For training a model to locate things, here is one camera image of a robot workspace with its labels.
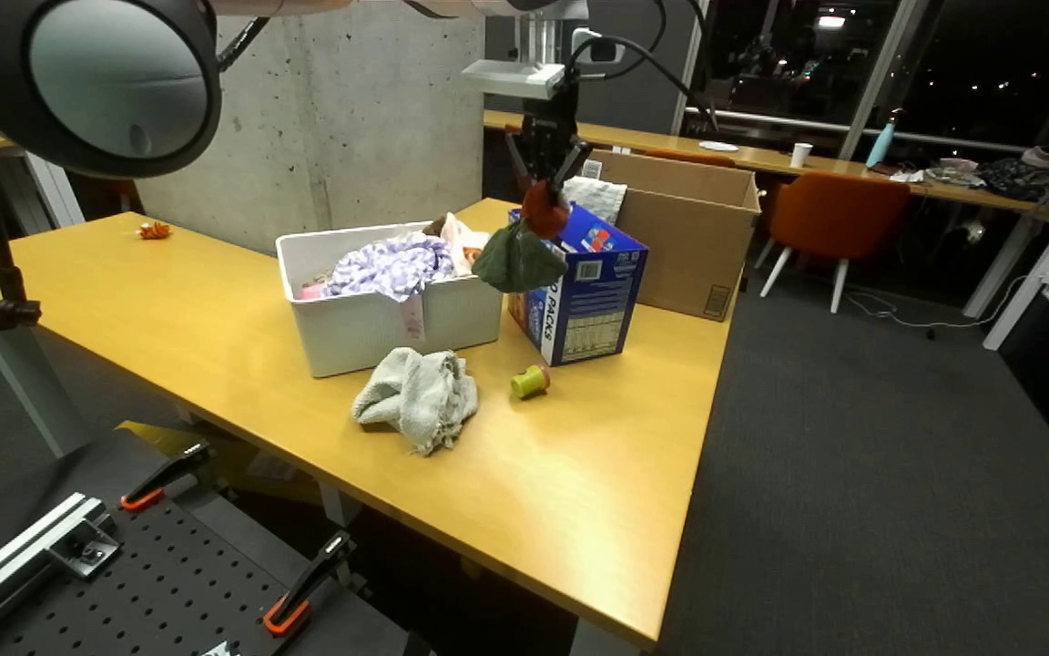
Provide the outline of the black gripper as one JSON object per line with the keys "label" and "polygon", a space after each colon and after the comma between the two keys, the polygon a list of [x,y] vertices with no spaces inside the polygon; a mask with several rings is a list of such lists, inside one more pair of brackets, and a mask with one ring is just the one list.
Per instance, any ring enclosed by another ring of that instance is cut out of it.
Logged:
{"label": "black gripper", "polygon": [[589,156],[589,142],[580,142],[574,136],[574,111],[580,111],[574,94],[529,104],[521,136],[507,132],[507,153],[517,195],[529,195],[535,183],[529,163],[562,163],[557,190],[581,169],[581,160]]}

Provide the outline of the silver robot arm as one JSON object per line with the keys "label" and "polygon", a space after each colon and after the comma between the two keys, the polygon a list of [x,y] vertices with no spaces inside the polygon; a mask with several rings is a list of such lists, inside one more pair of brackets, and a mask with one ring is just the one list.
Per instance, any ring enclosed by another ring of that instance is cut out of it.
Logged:
{"label": "silver robot arm", "polygon": [[84,175],[171,175],[211,147],[256,28],[344,4],[0,0],[0,140]]}

